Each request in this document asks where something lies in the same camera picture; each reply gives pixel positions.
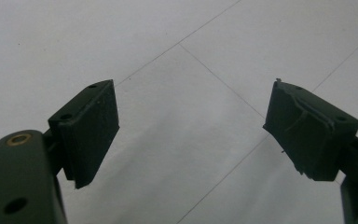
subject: screw hole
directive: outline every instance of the screw hole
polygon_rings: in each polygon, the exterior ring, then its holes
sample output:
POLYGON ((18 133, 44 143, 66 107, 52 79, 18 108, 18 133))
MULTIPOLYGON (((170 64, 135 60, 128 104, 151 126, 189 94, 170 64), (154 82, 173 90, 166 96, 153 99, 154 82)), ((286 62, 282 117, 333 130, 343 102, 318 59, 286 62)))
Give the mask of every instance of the screw hole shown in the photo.
POLYGON ((19 146, 19 145, 22 145, 22 144, 28 142, 28 140, 30 140, 30 138, 31 138, 30 134, 21 133, 21 134, 18 134, 16 136, 9 138, 7 140, 7 145, 11 146, 11 147, 19 146))
POLYGON ((71 114, 65 114, 61 116, 61 119, 70 119, 72 117, 71 114))
POLYGON ((347 120, 347 119, 344 118, 344 117, 338 116, 338 117, 337 117, 337 120, 339 120, 339 121, 345 121, 345 120, 347 120))
POLYGON ((10 215, 13 213, 20 212, 20 210, 24 208, 27 203, 28 201, 25 198, 15 199, 5 206, 5 213, 10 215))

